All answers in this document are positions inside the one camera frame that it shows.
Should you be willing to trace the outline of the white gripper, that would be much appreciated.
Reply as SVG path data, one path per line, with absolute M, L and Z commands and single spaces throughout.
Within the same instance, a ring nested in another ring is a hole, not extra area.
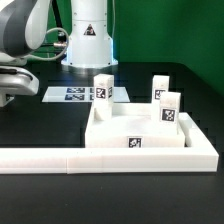
M 38 92 L 39 80 L 20 67 L 0 66 L 0 107 L 6 106 L 15 95 L 33 96 Z

